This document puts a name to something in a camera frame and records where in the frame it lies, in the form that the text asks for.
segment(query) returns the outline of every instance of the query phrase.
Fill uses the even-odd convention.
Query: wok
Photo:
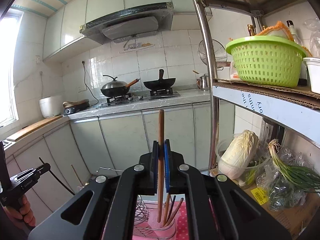
[[[132,82],[130,82],[129,84],[127,84],[126,82],[117,81],[116,78],[113,78],[113,81],[110,82],[110,83],[114,83],[115,84],[115,82],[116,82],[118,85],[121,85],[121,86],[112,87],[112,85],[111,85],[110,88],[105,88],[105,87],[109,87],[108,86],[109,83],[107,83],[100,90],[101,90],[101,93],[104,96],[109,97],[109,98],[123,96],[126,93],[128,93],[129,90],[130,90],[130,87],[132,85],[134,85],[135,83],[137,83],[139,80],[140,79],[137,78],[137,79],[133,80]]]
[[[150,90],[163,90],[170,88],[176,81],[175,78],[163,78],[164,70],[159,69],[159,79],[153,81],[145,81],[143,84]]]

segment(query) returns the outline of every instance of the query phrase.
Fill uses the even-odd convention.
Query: range hood
[[[102,16],[80,26],[80,33],[100,44],[155,35],[171,29],[172,2],[141,5]]]

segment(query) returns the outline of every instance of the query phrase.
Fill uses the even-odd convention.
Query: black cable
[[[49,172],[52,174],[52,176],[54,176],[54,178],[55,178],[63,187],[65,187],[65,189],[66,189],[67,191],[69,191],[73,196],[75,195],[75,194],[73,193],[73,191],[71,191],[66,185],[64,185],[63,182],[62,182],[56,175],[54,175],[51,170],[49,170]]]
[[[97,103],[99,103],[99,99],[97,99],[91,92],[90,88],[87,86],[87,84],[85,83],[85,67],[84,67],[84,61],[82,61],[82,65],[83,65],[83,70],[84,70],[84,84],[85,86],[89,89],[91,95],[97,100],[97,102],[93,105],[90,105],[90,106],[95,106]]]

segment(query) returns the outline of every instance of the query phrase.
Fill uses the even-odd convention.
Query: frying pan
[[[118,96],[122,96],[125,95],[126,93],[129,92],[130,87],[132,85],[134,85],[135,83],[137,83],[140,79],[135,79],[132,82],[130,82],[129,84],[122,86],[122,87],[114,87],[114,88],[107,88],[107,89],[101,89],[101,93],[109,98],[113,98],[113,97],[118,97]]]
[[[164,70],[159,69],[159,79],[153,81],[145,81],[143,84],[150,90],[163,90],[170,88],[176,81],[175,78],[163,78]]]

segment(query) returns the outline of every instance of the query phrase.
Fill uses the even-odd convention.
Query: pan handle
[[[112,77],[112,76],[109,76],[109,75],[102,75],[102,76],[104,76],[104,77],[111,77],[111,78],[113,78],[113,81],[116,81],[116,78],[118,78],[118,77]]]
[[[164,70],[159,69],[159,79],[163,79]]]
[[[139,82],[139,80],[140,80],[140,79],[137,78],[137,79],[133,80],[132,82],[130,82],[129,84],[125,85],[125,87],[126,87],[126,88],[129,88],[129,87],[131,87],[132,85],[134,85],[135,83]]]

